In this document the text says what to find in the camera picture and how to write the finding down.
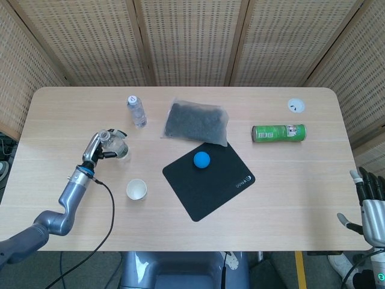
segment floor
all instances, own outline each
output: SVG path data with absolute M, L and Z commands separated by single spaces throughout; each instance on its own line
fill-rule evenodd
M 86 252 L 64 252 L 63 270 L 82 260 Z M 326 256 L 307 256 L 304 252 L 307 287 L 311 289 L 338 289 L 340 276 L 332 269 Z M 273 252 L 267 260 L 255 265 L 255 254 L 250 253 L 251 289 L 298 289 L 293 252 Z M 97 252 L 92 259 L 65 277 L 66 288 L 106 288 L 109 278 L 119 265 L 118 252 Z M 6 265 L 0 271 L 0 288 L 45 288 L 60 275 L 60 252 L 37 252 L 25 261 Z M 117 288 L 122 267 L 107 288 Z M 64 288 L 57 283 L 53 288 Z

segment paper cup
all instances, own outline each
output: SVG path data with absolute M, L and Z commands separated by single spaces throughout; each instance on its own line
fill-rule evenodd
M 143 200 L 147 194 L 147 185 L 142 179 L 132 179 L 127 185 L 126 192 L 132 200 Z

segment water bottle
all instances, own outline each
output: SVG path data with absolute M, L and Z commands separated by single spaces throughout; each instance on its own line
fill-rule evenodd
M 131 111 L 132 121 L 137 128 L 143 128 L 147 124 L 146 114 L 144 113 L 142 102 L 135 95 L 128 97 L 128 109 Z
M 128 145 L 120 137 L 102 129 L 97 133 L 103 148 L 108 152 L 115 152 L 117 158 L 125 158 L 129 151 Z

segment yellow line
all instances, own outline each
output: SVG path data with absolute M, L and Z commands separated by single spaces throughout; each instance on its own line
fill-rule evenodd
M 301 251 L 295 251 L 295 266 L 297 267 L 298 288 L 306 289 L 305 269 Z

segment robot finger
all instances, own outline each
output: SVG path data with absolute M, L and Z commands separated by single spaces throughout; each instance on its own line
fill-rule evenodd
M 357 196 L 359 197 L 360 206 L 362 207 L 362 202 L 369 199 L 365 184 L 356 170 L 351 170 L 350 175 L 356 185 Z
M 385 200 L 385 179 L 382 176 L 378 177 L 378 185 L 380 187 L 381 200 Z
M 363 182 L 365 183 L 365 189 L 369 199 L 375 200 L 376 188 L 370 174 L 363 167 L 359 167 L 359 170 L 362 175 Z
M 373 173 L 369 173 L 371 184 L 374 187 L 374 195 L 376 200 L 384 200 L 383 194 L 381 194 L 380 182 Z

